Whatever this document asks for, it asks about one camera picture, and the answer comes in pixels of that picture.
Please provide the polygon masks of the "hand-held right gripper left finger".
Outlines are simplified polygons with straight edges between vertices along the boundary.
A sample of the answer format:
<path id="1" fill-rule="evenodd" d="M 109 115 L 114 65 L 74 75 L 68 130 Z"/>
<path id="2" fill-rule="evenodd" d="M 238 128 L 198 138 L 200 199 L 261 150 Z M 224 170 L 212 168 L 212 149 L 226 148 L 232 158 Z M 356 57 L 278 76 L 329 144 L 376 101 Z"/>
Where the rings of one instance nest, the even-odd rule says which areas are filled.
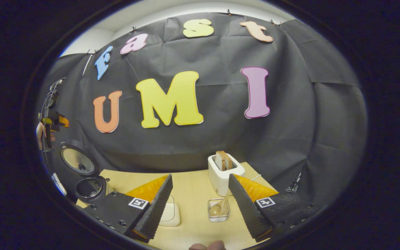
<path id="1" fill-rule="evenodd" d="M 113 190 L 102 176 L 79 181 L 79 200 L 84 211 L 100 223 L 148 243 L 157 231 L 173 189 L 171 174 L 159 177 L 127 193 Z"/>

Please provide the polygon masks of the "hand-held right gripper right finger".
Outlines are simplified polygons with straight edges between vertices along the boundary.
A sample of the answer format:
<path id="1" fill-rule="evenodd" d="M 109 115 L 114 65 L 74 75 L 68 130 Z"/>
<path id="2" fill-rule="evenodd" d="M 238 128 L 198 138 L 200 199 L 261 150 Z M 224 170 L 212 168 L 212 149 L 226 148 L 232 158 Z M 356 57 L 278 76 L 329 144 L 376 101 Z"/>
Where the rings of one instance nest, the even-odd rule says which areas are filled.
<path id="1" fill-rule="evenodd" d="M 230 174 L 228 187 L 256 242 L 280 238 L 320 210 L 294 191 L 277 192 L 239 175 Z"/>

